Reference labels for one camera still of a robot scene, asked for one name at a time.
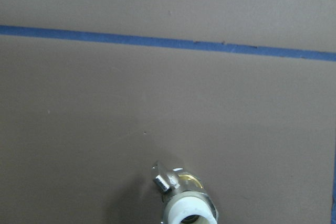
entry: circular opening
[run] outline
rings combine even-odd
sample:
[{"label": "circular opening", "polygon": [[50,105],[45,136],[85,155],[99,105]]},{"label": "circular opening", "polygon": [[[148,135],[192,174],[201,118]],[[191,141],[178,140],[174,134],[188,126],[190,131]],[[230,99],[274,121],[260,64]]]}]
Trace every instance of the circular opening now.
[{"label": "circular opening", "polygon": [[209,224],[210,222],[200,215],[189,215],[181,220],[180,224]]}]

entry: metal fitting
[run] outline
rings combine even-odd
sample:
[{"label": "metal fitting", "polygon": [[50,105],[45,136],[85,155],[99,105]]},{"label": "metal fitting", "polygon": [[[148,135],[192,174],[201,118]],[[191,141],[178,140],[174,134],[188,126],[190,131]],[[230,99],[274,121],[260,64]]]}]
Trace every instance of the metal fitting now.
[{"label": "metal fitting", "polygon": [[161,224],[217,224],[218,211],[198,177],[183,168],[167,170],[159,161],[152,176],[164,203]]}]

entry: gray surface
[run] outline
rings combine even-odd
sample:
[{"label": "gray surface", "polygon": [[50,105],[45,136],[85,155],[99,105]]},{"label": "gray surface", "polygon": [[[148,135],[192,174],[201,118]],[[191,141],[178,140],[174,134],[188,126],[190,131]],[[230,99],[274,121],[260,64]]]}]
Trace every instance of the gray surface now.
[{"label": "gray surface", "polygon": [[335,0],[0,0],[2,24],[336,51]]},{"label": "gray surface", "polygon": [[336,65],[0,37],[1,223],[159,223],[150,167],[223,224],[329,224]]}]

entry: white cap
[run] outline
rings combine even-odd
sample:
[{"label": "white cap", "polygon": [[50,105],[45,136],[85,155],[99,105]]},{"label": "white cap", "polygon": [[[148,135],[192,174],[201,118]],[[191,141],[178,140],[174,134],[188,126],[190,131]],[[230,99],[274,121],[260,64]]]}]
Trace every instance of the white cap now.
[{"label": "white cap", "polygon": [[217,224],[207,202],[196,197],[183,197],[176,201],[169,211],[168,224],[180,224],[192,215],[200,216],[193,224]]}]

